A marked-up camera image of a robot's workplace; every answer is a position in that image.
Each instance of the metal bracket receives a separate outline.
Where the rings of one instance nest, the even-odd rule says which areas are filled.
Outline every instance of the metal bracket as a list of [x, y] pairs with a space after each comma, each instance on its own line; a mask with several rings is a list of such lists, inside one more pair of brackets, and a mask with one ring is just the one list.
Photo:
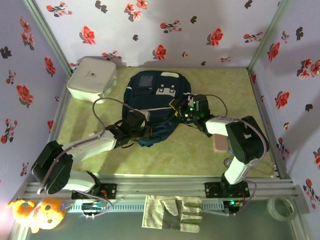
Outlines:
[[[103, 198], [103, 199], [108, 199], [108, 200], [114, 200], [116, 199], [116, 194], [117, 194], [117, 184], [115, 183], [102, 183], [100, 185], [99, 190], [97, 191], [96, 196]], [[83, 200], [83, 199], [91, 199], [91, 197], [82, 195], [79, 192], [72, 191], [71, 194], [71, 199], [72, 200]]]
[[248, 184], [245, 181], [239, 182], [235, 186], [228, 191], [223, 191], [220, 182], [206, 182], [204, 184], [205, 196], [207, 199], [250, 197]]

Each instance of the backpack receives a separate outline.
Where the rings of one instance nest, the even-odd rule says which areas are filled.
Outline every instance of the backpack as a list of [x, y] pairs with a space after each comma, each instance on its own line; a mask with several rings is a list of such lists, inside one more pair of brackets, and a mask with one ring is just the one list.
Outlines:
[[[190, 94], [191, 85], [180, 73], [147, 70], [131, 77], [123, 96], [124, 103], [134, 109], [150, 112], [146, 127], [151, 129], [151, 135], [136, 142], [141, 147], [151, 147], [166, 140], [181, 123], [169, 103], [173, 99], [188, 99]], [[129, 112], [123, 106], [122, 119], [126, 119]]]

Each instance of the white box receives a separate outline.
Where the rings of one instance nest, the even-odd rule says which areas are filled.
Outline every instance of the white box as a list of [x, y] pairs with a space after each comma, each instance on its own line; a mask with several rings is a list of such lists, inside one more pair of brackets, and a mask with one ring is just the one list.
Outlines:
[[84, 58], [70, 77], [66, 87], [75, 99], [94, 102], [107, 97], [117, 84], [116, 65], [111, 61]]

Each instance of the stuffed toy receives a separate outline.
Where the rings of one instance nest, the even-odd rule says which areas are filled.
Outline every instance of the stuffed toy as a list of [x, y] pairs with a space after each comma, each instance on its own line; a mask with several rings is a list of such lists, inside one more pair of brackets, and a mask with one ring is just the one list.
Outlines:
[[46, 197], [37, 205], [28, 201], [27, 207], [23, 206], [24, 200], [20, 199], [9, 203], [17, 223], [30, 227], [33, 234], [39, 229], [53, 229], [64, 219], [67, 203], [52, 197]]

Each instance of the floral wallpaper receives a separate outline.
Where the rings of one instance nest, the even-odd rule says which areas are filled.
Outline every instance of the floral wallpaper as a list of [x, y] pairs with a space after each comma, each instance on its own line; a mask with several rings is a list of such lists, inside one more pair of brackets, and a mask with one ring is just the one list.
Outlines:
[[84, 57], [118, 67], [247, 67], [279, 1], [35, 0], [72, 69]]
[[301, 191], [311, 239], [320, 239], [320, 21], [317, 0], [292, 1], [253, 68], [278, 154]]
[[7, 239], [13, 217], [6, 205], [24, 193], [67, 74], [22, 1], [3, 3], [0, 22], [0, 239]]

